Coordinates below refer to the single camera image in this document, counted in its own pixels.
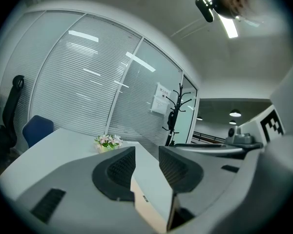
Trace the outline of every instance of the blue chair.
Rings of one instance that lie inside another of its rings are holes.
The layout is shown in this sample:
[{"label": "blue chair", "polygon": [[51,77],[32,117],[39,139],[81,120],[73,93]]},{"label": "blue chair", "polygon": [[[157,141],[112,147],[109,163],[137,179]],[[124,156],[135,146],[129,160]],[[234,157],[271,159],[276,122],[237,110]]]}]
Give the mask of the blue chair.
[{"label": "blue chair", "polygon": [[35,115],[23,127],[23,136],[27,141],[28,148],[31,148],[44,137],[54,132],[53,121]]}]

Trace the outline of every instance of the black office chair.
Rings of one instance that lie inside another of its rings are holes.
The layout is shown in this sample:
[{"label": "black office chair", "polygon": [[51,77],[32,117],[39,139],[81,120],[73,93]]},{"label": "black office chair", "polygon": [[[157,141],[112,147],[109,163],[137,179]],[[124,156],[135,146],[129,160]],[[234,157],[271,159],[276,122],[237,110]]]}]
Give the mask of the black office chair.
[{"label": "black office chair", "polygon": [[2,149],[8,150],[10,147],[14,147],[17,141],[13,120],[15,109],[24,86],[24,76],[15,76],[12,83],[13,87],[2,114],[4,126],[0,125],[0,151]]}]

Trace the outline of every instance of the white desk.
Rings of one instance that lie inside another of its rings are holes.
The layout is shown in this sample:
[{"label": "white desk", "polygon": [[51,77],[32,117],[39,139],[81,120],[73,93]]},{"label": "white desk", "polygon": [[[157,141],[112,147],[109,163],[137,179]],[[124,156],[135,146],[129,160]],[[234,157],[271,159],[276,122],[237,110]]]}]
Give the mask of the white desk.
[{"label": "white desk", "polygon": [[[136,147],[134,180],[165,223],[169,216],[172,189],[159,168],[159,162],[141,144],[124,141],[123,147],[128,146]],[[93,136],[60,128],[15,160],[0,176],[0,188],[7,197],[16,200],[59,166],[98,153]]]}]

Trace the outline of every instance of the black coat rack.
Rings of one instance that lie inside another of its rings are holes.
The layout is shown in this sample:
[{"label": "black coat rack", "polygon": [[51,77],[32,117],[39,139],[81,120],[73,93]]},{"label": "black coat rack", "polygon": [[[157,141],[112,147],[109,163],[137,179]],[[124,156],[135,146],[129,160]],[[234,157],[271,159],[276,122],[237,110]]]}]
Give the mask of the black coat rack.
[{"label": "black coat rack", "polygon": [[166,129],[165,127],[162,127],[163,129],[165,129],[166,131],[169,131],[169,135],[168,135],[168,138],[167,138],[167,141],[166,141],[166,146],[173,146],[174,145],[174,141],[171,140],[171,137],[172,137],[172,133],[175,134],[178,134],[179,132],[175,132],[175,124],[176,124],[176,120],[177,120],[177,117],[178,117],[178,112],[185,112],[185,110],[180,110],[180,107],[183,105],[183,104],[186,104],[187,102],[191,101],[192,99],[189,99],[187,101],[185,101],[184,103],[181,103],[181,99],[182,99],[182,96],[186,95],[186,94],[191,94],[191,92],[188,92],[188,93],[184,93],[182,94],[182,89],[183,89],[183,85],[179,84],[179,93],[175,90],[173,90],[174,92],[177,93],[178,95],[178,98],[177,98],[177,103],[175,104],[175,102],[173,102],[171,99],[169,99],[168,97],[166,97],[167,99],[169,99],[175,106],[175,108],[170,108],[172,111],[170,112],[169,116],[168,116],[168,121],[167,121],[167,124],[168,124],[168,129]]}]

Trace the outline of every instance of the chair backrest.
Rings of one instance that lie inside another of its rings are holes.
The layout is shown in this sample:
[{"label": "chair backrest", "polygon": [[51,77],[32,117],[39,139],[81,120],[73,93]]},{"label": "chair backrest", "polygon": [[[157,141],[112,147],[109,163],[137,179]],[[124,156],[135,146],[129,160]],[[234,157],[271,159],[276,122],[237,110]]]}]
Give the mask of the chair backrest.
[{"label": "chair backrest", "polygon": [[3,113],[2,113],[2,120],[7,130],[7,133],[13,142],[16,144],[17,136],[14,129],[14,114],[16,106],[19,102],[21,91],[24,86],[24,76],[15,76],[13,78],[13,87],[11,88],[8,100],[6,101]]},{"label": "chair backrest", "polygon": [[23,136],[29,148],[52,132],[54,132],[53,121],[39,115],[32,117],[23,128]]}]

